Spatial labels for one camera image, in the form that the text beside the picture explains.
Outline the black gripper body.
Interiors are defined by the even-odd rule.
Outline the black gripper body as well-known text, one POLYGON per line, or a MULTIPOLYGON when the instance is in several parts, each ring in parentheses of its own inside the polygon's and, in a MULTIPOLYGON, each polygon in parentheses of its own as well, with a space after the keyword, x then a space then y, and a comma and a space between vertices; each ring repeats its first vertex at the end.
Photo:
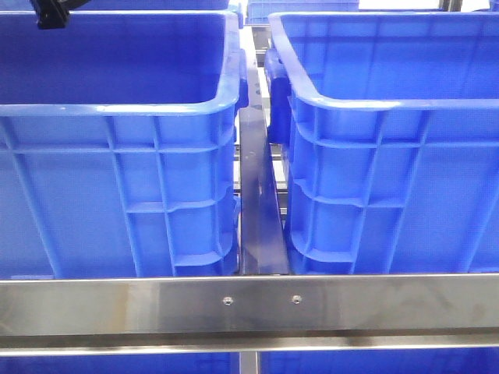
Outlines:
POLYGON ((40 30, 65 28, 69 20, 69 11, 87 3, 88 0, 30 0, 40 30))

